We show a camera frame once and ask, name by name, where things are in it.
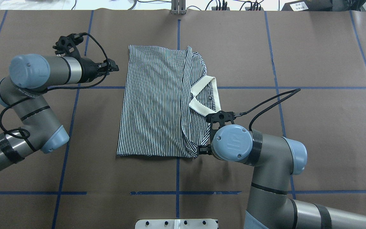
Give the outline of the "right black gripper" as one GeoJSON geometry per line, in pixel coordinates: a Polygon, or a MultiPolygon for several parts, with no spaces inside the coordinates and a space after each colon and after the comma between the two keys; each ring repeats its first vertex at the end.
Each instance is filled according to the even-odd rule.
{"type": "Polygon", "coordinates": [[[198,154],[199,155],[213,155],[212,146],[211,145],[199,145],[198,154]]]}

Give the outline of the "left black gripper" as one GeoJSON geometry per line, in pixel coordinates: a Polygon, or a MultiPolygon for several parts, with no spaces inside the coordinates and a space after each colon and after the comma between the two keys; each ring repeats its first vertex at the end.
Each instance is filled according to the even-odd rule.
{"type": "Polygon", "coordinates": [[[81,83],[92,82],[97,77],[119,71],[118,65],[112,59],[106,59],[103,63],[96,63],[89,58],[81,58],[80,66],[82,68],[81,83]]]}

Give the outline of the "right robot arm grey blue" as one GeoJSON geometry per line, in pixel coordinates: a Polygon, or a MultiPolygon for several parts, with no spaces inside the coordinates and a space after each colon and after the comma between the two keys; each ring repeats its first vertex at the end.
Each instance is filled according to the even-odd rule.
{"type": "Polygon", "coordinates": [[[201,155],[252,166],[245,229],[366,229],[366,216],[288,198],[291,175],[307,163],[306,147],[285,137],[232,124],[210,131],[201,155]]]}

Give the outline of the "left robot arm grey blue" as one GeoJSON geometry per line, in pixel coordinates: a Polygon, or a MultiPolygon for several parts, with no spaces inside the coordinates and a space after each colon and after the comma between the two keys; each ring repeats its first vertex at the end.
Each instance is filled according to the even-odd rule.
{"type": "Polygon", "coordinates": [[[50,153],[70,137],[43,94],[48,87],[88,83],[118,71],[115,61],[88,58],[15,56],[9,76],[0,80],[0,171],[41,150],[50,153]]]}

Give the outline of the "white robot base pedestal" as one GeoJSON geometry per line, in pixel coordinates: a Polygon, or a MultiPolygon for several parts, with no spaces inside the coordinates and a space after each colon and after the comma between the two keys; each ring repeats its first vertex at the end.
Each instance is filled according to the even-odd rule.
{"type": "Polygon", "coordinates": [[[215,219],[147,219],[138,220],[135,229],[218,229],[215,219]]]}

